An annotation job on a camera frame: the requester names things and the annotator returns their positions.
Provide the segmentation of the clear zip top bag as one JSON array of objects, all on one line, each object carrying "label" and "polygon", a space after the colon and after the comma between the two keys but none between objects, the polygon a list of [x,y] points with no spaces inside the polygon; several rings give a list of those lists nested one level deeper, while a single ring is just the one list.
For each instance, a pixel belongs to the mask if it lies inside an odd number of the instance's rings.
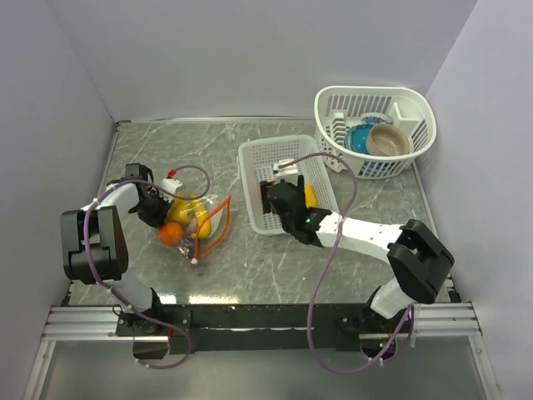
[{"label": "clear zip top bag", "polygon": [[228,234],[232,196],[206,195],[196,200],[176,199],[157,229],[159,242],[183,256],[192,266]]}]

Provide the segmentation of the fake yellow banana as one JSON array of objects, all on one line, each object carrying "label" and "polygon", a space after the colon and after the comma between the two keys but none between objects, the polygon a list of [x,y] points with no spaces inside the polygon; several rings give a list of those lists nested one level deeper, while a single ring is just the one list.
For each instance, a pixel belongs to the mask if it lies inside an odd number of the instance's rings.
[{"label": "fake yellow banana", "polygon": [[195,238],[209,238],[212,234],[212,223],[209,218],[212,203],[206,199],[197,199],[197,201],[197,233]]}]

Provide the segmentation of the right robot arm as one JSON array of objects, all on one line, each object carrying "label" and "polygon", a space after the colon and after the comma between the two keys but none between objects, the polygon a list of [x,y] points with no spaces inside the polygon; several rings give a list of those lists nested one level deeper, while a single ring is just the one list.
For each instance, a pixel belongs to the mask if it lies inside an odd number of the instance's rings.
[{"label": "right robot arm", "polygon": [[391,267],[394,278],[380,285],[351,319],[360,332],[383,332],[408,306],[435,303],[455,263],[451,252],[420,220],[380,224],[309,206],[302,175],[295,182],[262,181],[259,192],[263,212],[276,214],[283,231],[299,243],[346,249]]}]

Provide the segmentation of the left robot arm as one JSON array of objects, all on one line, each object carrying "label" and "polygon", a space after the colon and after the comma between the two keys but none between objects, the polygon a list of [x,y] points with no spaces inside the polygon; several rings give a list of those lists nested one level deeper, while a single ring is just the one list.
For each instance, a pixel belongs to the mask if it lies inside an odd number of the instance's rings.
[{"label": "left robot arm", "polygon": [[109,183],[107,197],[60,217],[62,262],[68,279],[105,288],[120,307],[119,321],[145,335],[159,333],[166,315],[155,290],[128,270],[121,219],[135,213],[151,228],[163,225],[171,203],[153,183],[149,167],[128,164],[125,176]]}]

